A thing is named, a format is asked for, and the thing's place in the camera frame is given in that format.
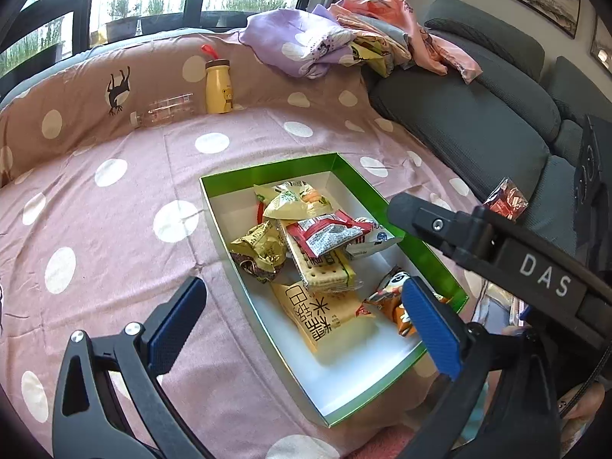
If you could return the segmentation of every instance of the red candy package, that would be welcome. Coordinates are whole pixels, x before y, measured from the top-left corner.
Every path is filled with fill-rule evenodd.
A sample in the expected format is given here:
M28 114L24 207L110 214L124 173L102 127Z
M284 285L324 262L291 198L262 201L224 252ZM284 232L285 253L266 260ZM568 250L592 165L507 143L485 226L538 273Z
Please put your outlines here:
M482 205L507 217L510 221L516 221L527 208L529 202L512 180L505 178Z
M333 214L305 219L287 226L306 255L316 259L321 255L372 231L373 224L359 222L341 210Z

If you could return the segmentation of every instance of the box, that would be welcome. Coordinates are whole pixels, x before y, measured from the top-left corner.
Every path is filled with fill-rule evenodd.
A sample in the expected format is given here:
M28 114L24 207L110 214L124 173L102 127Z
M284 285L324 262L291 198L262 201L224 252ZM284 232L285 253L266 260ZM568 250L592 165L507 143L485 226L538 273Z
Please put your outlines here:
M418 274L438 293L451 299L457 312L467 295L451 273L422 241L389 224L387 201L337 153L308 156L214 174L201 178L204 217L225 273L246 318L274 370L304 415L332 427L380 395L424 354L418 335L403 338L382 314L357 317L325 336L313 354L284 314L269 285L263 285L231 260L225 243L244 236L256 225L258 202L253 185L291 179L307 181L352 217L367 216L403 240L386 251L361 258L353 267L365 285L365 298L396 264ZM299 280L293 263L276 281Z

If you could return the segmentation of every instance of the pink polka dot sheet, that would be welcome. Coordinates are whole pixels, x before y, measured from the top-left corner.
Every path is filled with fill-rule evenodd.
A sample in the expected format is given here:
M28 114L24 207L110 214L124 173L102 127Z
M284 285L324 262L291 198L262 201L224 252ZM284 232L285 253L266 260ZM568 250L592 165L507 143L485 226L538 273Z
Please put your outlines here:
M231 61L234 111L206 115L212 44ZM200 114L157 128L130 119L193 93ZM383 196L400 191L452 210L478 204L467 185L402 126L369 105L357 67L291 78L236 34L192 34L110 51L32 87L0 113L0 384L51 452L57 375L70 334L143 321L187 275L209 291L203 315L161 386L217 457L340 458L424 399L420 362L348 420L304 418L230 288L202 215L198 178L337 151ZM481 279L445 260L470 294ZM152 444L119 374L121 405Z

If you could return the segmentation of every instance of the screw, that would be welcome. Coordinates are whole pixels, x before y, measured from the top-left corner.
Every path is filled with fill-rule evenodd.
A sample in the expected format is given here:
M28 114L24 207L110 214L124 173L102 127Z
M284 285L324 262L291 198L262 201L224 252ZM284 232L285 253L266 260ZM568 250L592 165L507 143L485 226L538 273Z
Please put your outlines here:
M134 336L140 333L140 324L137 322L131 322L125 327L125 332L128 335Z
M76 330L70 335L70 339L74 343L79 343L83 339L84 336L85 334L81 330Z

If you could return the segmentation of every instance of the pile of clothes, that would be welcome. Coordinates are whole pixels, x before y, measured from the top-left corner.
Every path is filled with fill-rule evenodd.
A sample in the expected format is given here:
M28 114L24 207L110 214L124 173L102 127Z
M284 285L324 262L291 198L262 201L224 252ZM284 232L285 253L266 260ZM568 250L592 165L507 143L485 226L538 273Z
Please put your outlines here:
M395 67L413 65L444 76L448 64L466 84L482 72L461 48L421 27L406 0L340 0L312 13L271 10L250 16L239 39L262 62L309 79L332 64L363 62L384 78Z

